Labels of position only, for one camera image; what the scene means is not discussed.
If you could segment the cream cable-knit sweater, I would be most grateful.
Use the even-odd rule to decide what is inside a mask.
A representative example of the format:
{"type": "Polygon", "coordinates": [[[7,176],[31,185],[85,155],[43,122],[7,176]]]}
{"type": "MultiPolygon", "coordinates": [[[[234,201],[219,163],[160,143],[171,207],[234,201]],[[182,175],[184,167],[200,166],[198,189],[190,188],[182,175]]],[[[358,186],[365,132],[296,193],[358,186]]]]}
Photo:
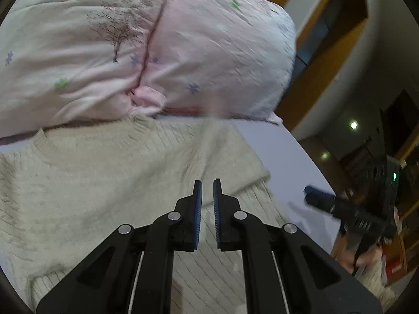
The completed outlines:
{"type": "Polygon", "coordinates": [[[41,130],[1,155],[1,259],[29,308],[119,225],[141,227],[202,182],[197,251],[175,256],[173,313],[245,313],[241,255],[217,249],[212,185],[264,223],[285,216],[262,161],[236,126],[129,117],[41,130]]]}

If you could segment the pink floral duvet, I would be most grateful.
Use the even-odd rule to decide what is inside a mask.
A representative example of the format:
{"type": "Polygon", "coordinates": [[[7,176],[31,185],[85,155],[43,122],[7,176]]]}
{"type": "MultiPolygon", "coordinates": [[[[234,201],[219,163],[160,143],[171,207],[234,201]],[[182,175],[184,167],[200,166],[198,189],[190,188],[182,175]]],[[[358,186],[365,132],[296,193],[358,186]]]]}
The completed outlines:
{"type": "Polygon", "coordinates": [[[295,24],[267,0],[16,0],[1,24],[1,135],[128,115],[270,120],[295,24]]]}

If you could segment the fuzzy beige right sleeve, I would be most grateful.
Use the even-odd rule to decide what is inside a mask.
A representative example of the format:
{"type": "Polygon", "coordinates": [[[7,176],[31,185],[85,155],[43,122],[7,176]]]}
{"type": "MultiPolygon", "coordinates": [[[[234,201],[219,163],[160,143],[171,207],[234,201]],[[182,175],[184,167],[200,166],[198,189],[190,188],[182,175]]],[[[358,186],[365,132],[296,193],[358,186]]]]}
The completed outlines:
{"type": "Polygon", "coordinates": [[[383,266],[384,258],[381,258],[372,267],[359,267],[355,278],[379,300],[383,312],[386,312],[396,303],[401,296],[401,292],[396,291],[393,286],[383,284],[383,266]]]}

